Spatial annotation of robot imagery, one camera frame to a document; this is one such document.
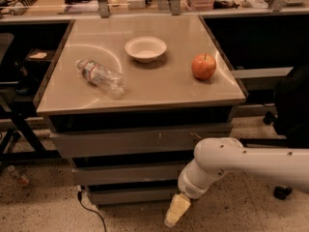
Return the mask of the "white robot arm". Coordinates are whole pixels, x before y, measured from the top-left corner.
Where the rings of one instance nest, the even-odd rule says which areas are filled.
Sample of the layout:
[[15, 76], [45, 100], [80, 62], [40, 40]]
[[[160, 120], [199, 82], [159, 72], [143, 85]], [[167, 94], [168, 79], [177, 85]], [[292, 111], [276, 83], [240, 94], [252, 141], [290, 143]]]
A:
[[194, 158], [178, 179], [164, 223], [174, 226], [193, 199], [231, 172], [244, 172], [278, 186], [309, 192], [309, 152], [292, 148], [247, 148], [231, 138], [206, 138], [194, 148]]

